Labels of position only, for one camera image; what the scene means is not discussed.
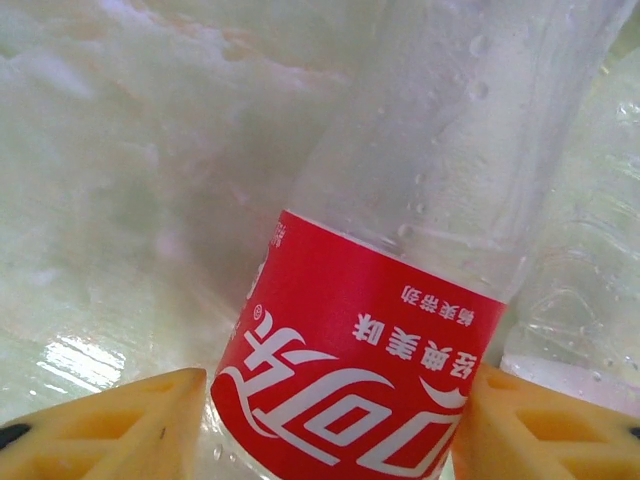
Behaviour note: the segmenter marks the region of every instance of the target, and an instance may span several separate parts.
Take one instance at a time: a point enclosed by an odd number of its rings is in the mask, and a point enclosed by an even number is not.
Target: plastic bottle
[[[640,416],[640,49],[570,135],[502,368]]]
[[[633,3],[389,3],[216,372],[221,465],[439,477],[567,126]]]

